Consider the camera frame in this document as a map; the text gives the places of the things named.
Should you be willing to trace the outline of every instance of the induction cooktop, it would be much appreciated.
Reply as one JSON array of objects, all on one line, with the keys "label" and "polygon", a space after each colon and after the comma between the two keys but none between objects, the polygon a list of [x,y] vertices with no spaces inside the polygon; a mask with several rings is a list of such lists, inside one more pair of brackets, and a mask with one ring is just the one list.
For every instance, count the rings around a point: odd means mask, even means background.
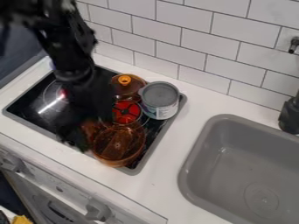
[{"label": "induction cooktop", "polygon": [[[118,74],[100,66],[96,67],[96,69],[98,74],[111,76]],[[181,94],[179,109],[184,106],[185,101],[186,97]],[[7,106],[3,110],[3,114],[47,137],[57,140],[53,124],[59,113],[62,110],[66,111],[68,107],[69,103],[66,99],[66,93],[61,88],[59,82],[56,81],[53,72],[51,72]],[[140,172],[174,119],[175,117],[169,120],[158,121],[143,115],[140,121],[146,132],[143,152],[132,164],[118,169],[129,175],[136,175]],[[85,152],[85,154],[89,157],[93,156],[90,151]]]}]

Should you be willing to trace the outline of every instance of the gray sink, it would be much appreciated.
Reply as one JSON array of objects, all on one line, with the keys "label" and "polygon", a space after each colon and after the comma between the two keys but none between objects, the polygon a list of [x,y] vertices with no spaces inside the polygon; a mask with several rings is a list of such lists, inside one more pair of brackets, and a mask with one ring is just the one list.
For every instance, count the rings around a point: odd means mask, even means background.
[{"label": "gray sink", "polygon": [[214,116],[178,185],[191,203],[232,223],[299,223],[299,138],[235,115]]}]

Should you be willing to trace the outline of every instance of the metal can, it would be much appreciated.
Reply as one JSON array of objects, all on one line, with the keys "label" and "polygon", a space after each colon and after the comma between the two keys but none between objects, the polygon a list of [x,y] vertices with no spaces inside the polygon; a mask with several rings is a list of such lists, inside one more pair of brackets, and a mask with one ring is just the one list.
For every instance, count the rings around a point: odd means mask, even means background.
[{"label": "metal can", "polygon": [[154,81],[139,89],[143,113],[156,120],[166,120],[178,111],[179,91],[165,81]]}]

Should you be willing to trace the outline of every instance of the amber glass bowl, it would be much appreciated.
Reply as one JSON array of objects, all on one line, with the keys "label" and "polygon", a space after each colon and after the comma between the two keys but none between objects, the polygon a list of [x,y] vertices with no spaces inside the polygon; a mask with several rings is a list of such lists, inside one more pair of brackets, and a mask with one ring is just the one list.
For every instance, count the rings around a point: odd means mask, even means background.
[{"label": "amber glass bowl", "polygon": [[139,123],[114,125],[94,139],[93,154],[103,164],[122,167],[131,164],[143,151],[144,128]]}]

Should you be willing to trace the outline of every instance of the white subway tile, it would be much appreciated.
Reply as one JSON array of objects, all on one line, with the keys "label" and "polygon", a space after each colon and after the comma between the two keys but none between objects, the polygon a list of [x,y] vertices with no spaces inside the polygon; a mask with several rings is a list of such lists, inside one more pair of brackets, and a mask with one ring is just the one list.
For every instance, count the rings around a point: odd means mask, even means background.
[{"label": "white subway tile", "polygon": [[239,42],[202,32],[183,29],[182,46],[234,60],[237,56]]},{"label": "white subway tile", "polygon": [[291,40],[294,37],[299,37],[299,30],[282,27],[282,32],[278,38],[276,49],[288,52]]},{"label": "white subway tile", "polygon": [[196,10],[160,1],[156,3],[156,20],[202,32],[210,31],[212,22],[212,13],[210,11]]},{"label": "white subway tile", "polygon": [[100,7],[108,7],[107,0],[80,0],[82,3],[98,5]]},{"label": "white subway tile", "polygon": [[212,33],[261,46],[274,47],[280,26],[214,14]]},{"label": "white subway tile", "polygon": [[238,61],[299,77],[299,56],[286,52],[242,43]]},{"label": "white subway tile", "polygon": [[155,73],[164,74],[177,79],[177,64],[163,59],[153,58],[138,52],[135,52],[135,62],[137,67],[142,67]]},{"label": "white subway tile", "polygon": [[179,45],[180,42],[181,28],[140,17],[133,17],[133,31],[135,34],[174,45]]},{"label": "white subway tile", "polygon": [[89,5],[90,19],[97,24],[131,32],[131,16]]},{"label": "white subway tile", "polygon": [[181,65],[204,69],[205,54],[194,52],[182,47],[156,42],[156,56],[161,59],[170,60]]},{"label": "white subway tile", "polygon": [[98,54],[133,65],[133,52],[122,47],[100,42],[95,51]]},{"label": "white subway tile", "polygon": [[78,7],[79,13],[81,14],[82,18],[84,20],[89,20],[90,18],[89,18],[87,4],[78,2],[77,7]]},{"label": "white subway tile", "polygon": [[289,96],[234,80],[232,81],[229,95],[276,110],[281,110],[283,103],[289,99]]},{"label": "white subway tile", "polygon": [[299,79],[268,71],[262,86],[282,94],[295,96],[299,89]]},{"label": "white subway tile", "polygon": [[95,37],[108,43],[112,43],[111,29],[109,27],[87,22],[87,25],[95,31]]},{"label": "white subway tile", "polygon": [[170,2],[174,4],[183,4],[184,0],[164,0],[165,2]]},{"label": "white subway tile", "polygon": [[185,0],[184,4],[204,10],[245,17],[249,0]]},{"label": "white subway tile", "polygon": [[252,0],[249,18],[299,28],[299,3],[286,0]]},{"label": "white subway tile", "polygon": [[210,73],[204,73],[186,66],[180,66],[178,78],[202,88],[226,94],[229,80]]},{"label": "white subway tile", "polygon": [[247,66],[228,59],[221,59],[208,55],[206,72],[225,76],[236,81],[243,81],[252,85],[260,86],[264,78],[265,69]]},{"label": "white subway tile", "polygon": [[155,41],[124,31],[112,30],[113,41],[117,46],[123,46],[134,51],[155,55]]},{"label": "white subway tile", "polygon": [[156,0],[109,0],[109,8],[144,18],[155,18]]}]

